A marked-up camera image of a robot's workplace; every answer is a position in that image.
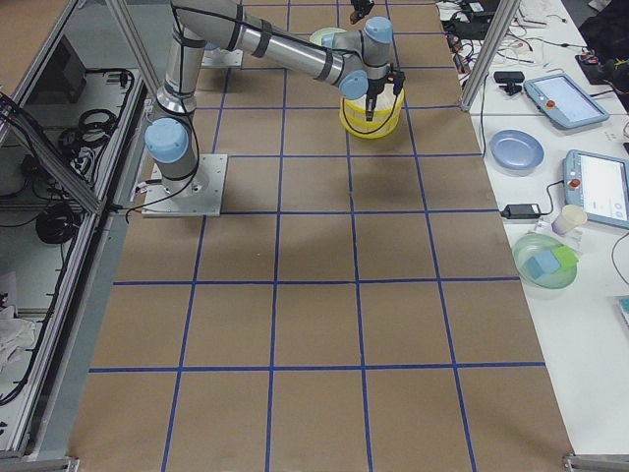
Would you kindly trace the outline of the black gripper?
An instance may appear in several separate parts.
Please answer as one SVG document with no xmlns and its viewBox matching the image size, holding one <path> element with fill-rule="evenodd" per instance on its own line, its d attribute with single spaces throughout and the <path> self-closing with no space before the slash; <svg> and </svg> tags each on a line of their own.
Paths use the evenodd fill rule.
<svg viewBox="0 0 629 472">
<path fill-rule="evenodd" d="M 405 74 L 399 68 L 388 66 L 386 68 L 386 72 L 381 78 L 368 79 L 368 82 L 369 87 L 365 101 L 365 117 L 367 121 L 372 121 L 376 108 L 376 99 L 381 93 L 383 93 L 384 87 L 387 84 L 391 84 L 393 95 L 398 96 L 404 86 Z"/>
</svg>

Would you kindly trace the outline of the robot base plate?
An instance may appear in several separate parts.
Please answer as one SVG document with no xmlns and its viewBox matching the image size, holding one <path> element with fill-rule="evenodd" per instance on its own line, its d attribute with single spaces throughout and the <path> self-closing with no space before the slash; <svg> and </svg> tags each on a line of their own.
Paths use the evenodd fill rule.
<svg viewBox="0 0 629 472">
<path fill-rule="evenodd" d="M 226 154 L 202 153 L 191 183 L 163 179 L 156 163 L 151 178 L 158 183 L 147 186 L 142 214 L 151 217 L 219 216 L 227 172 Z"/>
</svg>

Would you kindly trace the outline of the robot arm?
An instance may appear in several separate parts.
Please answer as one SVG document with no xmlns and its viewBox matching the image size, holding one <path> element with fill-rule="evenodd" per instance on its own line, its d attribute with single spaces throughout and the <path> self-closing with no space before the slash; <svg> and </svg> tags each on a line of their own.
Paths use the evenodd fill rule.
<svg viewBox="0 0 629 472">
<path fill-rule="evenodd" d="M 354 13 L 358 16 L 364 17 L 368 15 L 373 6 L 373 0 L 351 0 L 351 5 L 354 8 Z"/>
<path fill-rule="evenodd" d="M 368 19 L 362 29 L 328 35 L 321 44 L 301 39 L 267 20 L 250 16 L 233 1 L 173 1 L 172 43 L 156 101 L 158 118 L 146 129 L 144 143 L 161 173 L 170 198 L 192 195 L 204 185 L 193 116 L 200 66 L 207 45 L 229 52 L 240 49 L 339 89 L 345 99 L 366 101 L 373 117 L 387 85 L 399 93 L 403 73 L 390 60 L 392 24 Z"/>
</svg>

